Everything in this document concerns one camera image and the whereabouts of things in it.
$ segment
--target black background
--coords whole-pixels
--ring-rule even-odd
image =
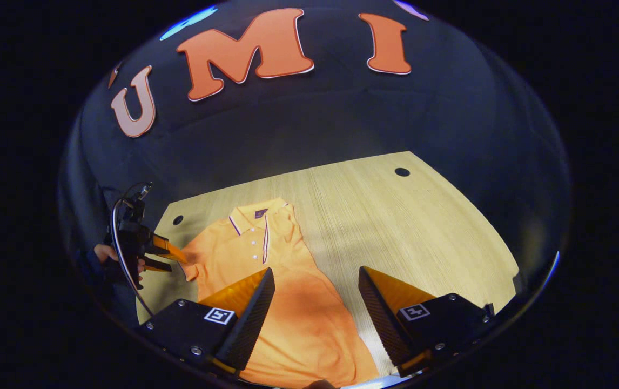
[[[547,104],[575,183],[547,290],[433,387],[619,386],[619,2],[420,3],[497,52]],[[194,2],[0,4],[0,386],[198,387],[83,293],[60,248],[61,148],[119,60]]]

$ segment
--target shirt collar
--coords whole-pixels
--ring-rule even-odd
[[[250,204],[248,206],[236,207],[230,214],[230,222],[238,231],[238,234],[243,234],[252,228],[265,229],[265,216],[275,214],[278,210],[288,205],[284,199],[277,197],[265,202]]]

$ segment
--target orange letter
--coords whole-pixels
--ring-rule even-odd
[[[127,110],[127,104],[125,103],[125,96],[127,94],[127,88],[122,88],[122,91],[117,93],[110,107],[115,111],[117,117],[117,124],[120,125],[122,132],[130,138],[137,138],[143,135],[151,128],[154,119],[156,118],[156,106],[153,104],[153,96],[151,96],[151,89],[149,88],[149,79],[146,76],[151,72],[151,65],[142,69],[132,79],[132,86],[137,88],[137,97],[139,103],[142,105],[142,116],[134,120]]]
[[[374,14],[359,14],[372,29],[372,43],[374,55],[368,59],[367,66],[373,71],[393,74],[409,74],[411,64],[406,62],[403,53],[403,39],[401,32],[406,30],[405,25]]]
[[[314,69],[314,62],[302,53],[298,36],[297,21],[304,13],[295,8],[264,12],[252,20],[240,40],[208,30],[182,42],[178,51],[186,54],[192,79],[189,99],[199,101],[223,89],[223,80],[213,77],[211,64],[238,84],[245,82],[257,49],[262,57],[256,69],[259,77],[289,76]]]

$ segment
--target wooden table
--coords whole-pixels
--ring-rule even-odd
[[[401,177],[396,168],[410,174]],[[236,206],[276,197],[295,206],[295,218],[317,267],[334,283],[382,377],[391,365],[358,291],[366,265],[434,296],[455,292],[497,312],[512,297],[519,272],[494,227],[443,176],[411,152],[390,153],[299,170],[174,202],[156,233],[182,248]],[[183,215],[178,226],[173,220]],[[142,297],[154,313],[177,298],[197,301],[176,261],[172,273],[146,271]],[[137,303],[139,322],[149,316]]]

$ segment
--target orange polo shirt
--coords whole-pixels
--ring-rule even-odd
[[[301,388],[319,379],[336,387],[376,379],[374,359],[341,296],[302,240],[294,207],[283,199],[236,207],[182,252],[199,301],[267,267],[275,293],[240,378]]]

